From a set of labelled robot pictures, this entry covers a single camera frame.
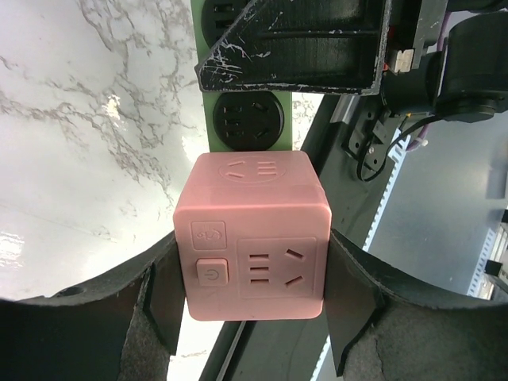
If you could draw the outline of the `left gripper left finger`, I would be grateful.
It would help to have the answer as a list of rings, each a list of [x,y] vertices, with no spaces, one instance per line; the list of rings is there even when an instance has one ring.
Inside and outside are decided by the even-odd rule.
[[[3,380],[165,380],[185,291],[174,234],[52,297],[1,301]]]

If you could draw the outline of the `pink cube socket plug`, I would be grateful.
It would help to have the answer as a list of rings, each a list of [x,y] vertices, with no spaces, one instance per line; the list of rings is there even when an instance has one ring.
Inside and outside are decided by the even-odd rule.
[[[304,152],[200,155],[173,215],[190,316],[317,317],[331,220]]]

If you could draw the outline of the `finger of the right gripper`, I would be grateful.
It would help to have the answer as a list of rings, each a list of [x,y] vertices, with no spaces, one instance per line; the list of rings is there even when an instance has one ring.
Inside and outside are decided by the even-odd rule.
[[[379,93],[389,1],[207,1],[205,92]]]

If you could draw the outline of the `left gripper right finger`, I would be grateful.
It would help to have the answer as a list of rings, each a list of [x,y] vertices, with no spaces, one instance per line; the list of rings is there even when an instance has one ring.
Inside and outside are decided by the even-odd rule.
[[[325,312],[345,380],[505,380],[507,304],[416,279],[332,230]]]

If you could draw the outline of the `green power strip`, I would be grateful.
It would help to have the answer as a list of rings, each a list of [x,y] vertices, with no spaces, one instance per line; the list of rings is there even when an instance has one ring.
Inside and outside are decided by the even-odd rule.
[[[246,1],[190,3],[198,60],[235,21]],[[204,93],[211,152],[291,150],[292,95],[288,92]]]

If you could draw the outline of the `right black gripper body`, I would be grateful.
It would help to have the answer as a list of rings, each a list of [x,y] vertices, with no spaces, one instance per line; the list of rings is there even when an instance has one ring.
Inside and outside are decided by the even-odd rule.
[[[385,75],[381,96],[392,113],[474,123],[507,111],[507,3],[449,3],[449,12],[461,10],[473,14],[455,24],[417,69]]]

